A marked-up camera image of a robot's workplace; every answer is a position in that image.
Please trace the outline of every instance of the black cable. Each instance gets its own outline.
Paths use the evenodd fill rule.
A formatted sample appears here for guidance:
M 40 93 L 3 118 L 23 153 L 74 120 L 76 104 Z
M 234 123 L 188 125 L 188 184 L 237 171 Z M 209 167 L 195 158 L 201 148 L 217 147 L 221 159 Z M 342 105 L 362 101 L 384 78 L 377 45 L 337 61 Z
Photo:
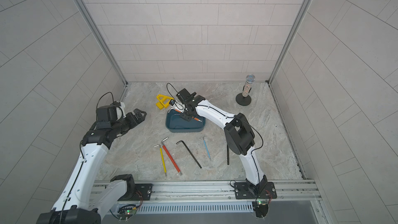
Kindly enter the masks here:
M 231 185 L 231 182 L 232 182 L 232 181 L 234 181 L 234 182 L 236 183 L 235 180 L 231 180 L 231 181 L 229 181 L 229 185 L 230 185 L 232 188 L 235 188 L 234 186 Z
M 119 218 L 117 218 L 113 213 L 112 213 L 112 211 L 109 209 L 109 211 L 111 212 L 111 214 L 113 215 L 113 217 L 115 217 L 116 219 L 118 219 L 118 220 L 120 220 Z
M 170 95 L 172 98 L 174 98 L 173 95 L 170 93 L 169 88 L 167 87 L 167 85 L 169 85 L 169 84 L 170 84 L 170 86 L 172 86 L 172 87 L 174 88 L 174 90 L 175 90 L 177 93 L 178 93 L 178 91 L 176 90 L 176 88 L 175 88 L 171 83 L 167 83 L 167 84 L 166 84 L 167 92 L 169 92 L 169 95 Z
M 110 94 L 112 95 L 112 103 L 115 102 L 115 100 L 113 99 L 113 94 L 112 94 L 112 92 L 107 92 L 107 93 L 105 93 L 104 95 L 102 95 L 102 96 L 99 98 L 99 100 L 98 100 L 98 102 L 97 102 L 96 109 L 98 108 L 98 104 L 100 103 L 100 100 L 102 99 L 102 97 L 104 97 L 104 96 L 107 95 L 108 93 L 110 93 Z
M 75 178 L 75 181 L 74 181 L 73 184 L 72 184 L 72 188 L 70 189 L 70 191 L 69 191 L 69 193 L 68 193 L 68 195 L 67 195 L 67 198 L 65 199 L 64 206 L 62 206 L 61 214 L 60 214 L 60 216 L 59 216 L 59 224 L 61 224 L 61 221 L 62 221 L 62 212 L 64 211 L 65 205 L 67 204 L 67 201 L 68 201 L 68 197 L 70 196 L 70 193 L 72 192 L 72 189 L 73 189 L 73 187 L 74 187 L 74 185 L 75 185 L 75 183 L 76 183 L 76 181 L 77 181 L 77 178 L 79 177 L 79 174 L 80 174 L 80 171 L 82 170 L 83 164 L 84 164 L 84 160 L 82 160 L 82 165 L 80 166 L 79 172 L 77 173 L 77 176 L 76 176 L 76 178 Z

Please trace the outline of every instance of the gray marble surface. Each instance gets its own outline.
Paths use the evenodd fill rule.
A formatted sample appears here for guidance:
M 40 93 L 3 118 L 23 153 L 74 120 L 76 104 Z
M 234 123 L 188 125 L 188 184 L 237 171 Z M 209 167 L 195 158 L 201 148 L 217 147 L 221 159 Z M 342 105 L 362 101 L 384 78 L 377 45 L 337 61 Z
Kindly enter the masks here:
M 249 106 L 240 106 L 235 96 L 241 92 L 243 83 L 195 82 L 173 83 L 179 91 L 197 92 L 212 104 L 224 111 L 243 113 L 249 123 L 256 128 L 264 139 L 264 146 L 256 150 L 260 167 L 267 178 L 272 180 L 301 179 L 285 129 L 283 128 L 271 91 L 266 83 L 254 83 Z M 169 86 L 170 92 L 176 92 Z M 245 171 L 238 157 L 230 151 L 230 164 L 226 161 L 226 140 L 224 131 L 216 124 L 207 121 L 201 132 L 172 133 L 165 126 L 167 111 L 159 110 L 155 105 L 158 94 L 168 95 L 166 83 L 133 83 L 124 102 L 126 112 L 138 108 L 148 113 L 144 122 L 130 130 L 123 137 L 115 139 L 110 151 L 102 163 L 97 180 L 109 180 L 115 175 L 131 173 L 135 180 L 233 180 L 245 179 Z M 255 147 L 261 146 L 257 133 Z M 207 156 L 202 137 L 205 137 L 211 161 Z M 164 175 L 159 147 L 154 147 L 166 138 L 167 149 L 172 154 L 182 175 L 177 173 L 172 162 L 163 150 L 167 177 Z M 182 143 L 201 164 L 200 169 Z

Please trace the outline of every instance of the dark blue bin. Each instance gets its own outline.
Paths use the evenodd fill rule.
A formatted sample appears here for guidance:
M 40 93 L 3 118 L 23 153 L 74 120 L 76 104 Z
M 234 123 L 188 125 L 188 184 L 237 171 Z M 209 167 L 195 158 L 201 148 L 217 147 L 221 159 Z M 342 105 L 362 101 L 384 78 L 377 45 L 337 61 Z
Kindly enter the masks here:
M 180 112 L 171 109 L 166 116 L 166 127 L 170 132 L 201 132 L 206 124 L 206 118 L 198 116 L 202 122 L 192 119 L 186 121 L 180 117 Z

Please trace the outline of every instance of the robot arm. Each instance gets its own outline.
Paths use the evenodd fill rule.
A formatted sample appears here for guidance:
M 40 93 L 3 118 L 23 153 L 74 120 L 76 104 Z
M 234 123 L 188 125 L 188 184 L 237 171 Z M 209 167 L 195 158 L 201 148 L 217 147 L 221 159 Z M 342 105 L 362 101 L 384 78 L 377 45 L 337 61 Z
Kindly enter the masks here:
M 267 183 L 267 178 L 257 161 L 254 152 L 255 135 L 246 117 L 242 113 L 234 115 L 225 112 L 204 97 L 196 96 L 195 92 L 190 94 L 185 88 L 177 93 L 177 98 L 184 105 L 183 113 L 180 115 L 183 119 L 191 121 L 192 117 L 199 115 L 224 129 L 228 147 L 238 154 L 242 161 L 252 195 L 258 196 Z

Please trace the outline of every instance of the tiled wall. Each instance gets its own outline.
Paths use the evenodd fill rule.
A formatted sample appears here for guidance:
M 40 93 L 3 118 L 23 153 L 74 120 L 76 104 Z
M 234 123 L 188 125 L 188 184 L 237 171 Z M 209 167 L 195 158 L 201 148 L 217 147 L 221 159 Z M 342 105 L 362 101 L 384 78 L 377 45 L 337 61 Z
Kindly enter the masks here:
M 268 80 L 303 0 L 83 0 L 128 81 Z
M 72 0 L 0 0 L 0 223 L 51 210 L 99 97 L 122 89 Z
M 335 223 L 398 223 L 397 8 L 313 0 L 272 83 Z

